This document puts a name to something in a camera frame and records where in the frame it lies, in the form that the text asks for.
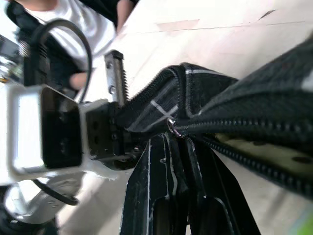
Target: black bag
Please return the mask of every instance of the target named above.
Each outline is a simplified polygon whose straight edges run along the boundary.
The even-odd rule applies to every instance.
[[[313,37],[243,80],[188,63],[163,69],[116,114],[130,132],[196,138],[313,198]]]

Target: person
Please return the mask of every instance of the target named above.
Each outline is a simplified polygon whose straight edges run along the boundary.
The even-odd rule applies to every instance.
[[[76,24],[87,38],[93,68],[120,32],[138,0],[11,0],[8,18],[19,31],[18,41],[29,43],[41,24],[64,19]],[[54,28],[45,43],[53,86],[61,90],[82,89],[87,79],[87,56],[79,38],[65,27]]]

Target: black cable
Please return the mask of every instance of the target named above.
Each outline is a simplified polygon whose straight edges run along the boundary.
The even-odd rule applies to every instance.
[[[58,192],[56,192],[56,191],[52,190],[51,188],[49,188],[47,185],[41,183],[37,179],[32,180],[32,181],[34,182],[34,184],[38,188],[40,188],[42,191],[44,191],[46,194],[48,194],[51,197],[54,197],[55,199],[65,203],[65,204],[71,205],[71,206],[76,206],[78,204],[78,199],[77,198],[75,198],[75,197],[72,197],[72,198],[65,197],[62,194],[59,194]]]
[[[66,27],[69,28],[71,31],[73,31],[78,37],[79,39],[82,41],[85,49],[86,49],[86,53],[87,53],[87,58],[88,58],[88,72],[87,72],[87,80],[86,80],[86,84],[85,87],[83,89],[82,95],[79,98],[79,102],[78,103],[82,103],[85,99],[89,84],[90,84],[90,80],[91,80],[91,73],[92,73],[92,54],[91,54],[91,49],[89,46],[89,43],[86,39],[86,37],[84,36],[84,34],[82,33],[82,31],[72,22],[70,21],[66,21],[66,20],[62,20],[62,19],[58,19],[58,20],[54,20],[51,22],[48,22],[45,25],[41,25],[39,26],[35,32],[32,34],[31,37],[31,43],[30,43],[30,50],[31,53],[30,55],[32,55],[32,50],[37,50],[38,49],[38,45],[44,45],[45,41],[48,37],[48,32],[55,27]]]

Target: white shirt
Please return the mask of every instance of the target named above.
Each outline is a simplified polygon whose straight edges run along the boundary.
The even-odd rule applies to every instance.
[[[64,19],[78,26],[89,42],[93,68],[104,60],[103,55],[116,36],[113,22],[79,0],[58,0],[57,6],[51,11],[27,9],[27,12],[41,24],[55,19]],[[76,34],[65,27],[54,28],[50,33],[74,59],[78,68],[85,71],[88,67],[86,51]]]

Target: light wooden surface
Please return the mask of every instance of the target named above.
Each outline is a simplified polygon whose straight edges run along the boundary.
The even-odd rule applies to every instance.
[[[124,54],[131,95],[163,67],[181,62],[242,79],[302,42],[312,32],[312,12],[312,0],[141,0],[111,48]],[[94,73],[87,100],[107,97],[105,79],[102,66]],[[312,208],[301,197],[223,160],[237,177],[262,234],[288,234],[305,209]],[[61,214],[69,218],[68,223],[61,219],[61,234],[117,235],[127,177],[116,182],[89,177],[84,187],[88,199],[73,213]]]

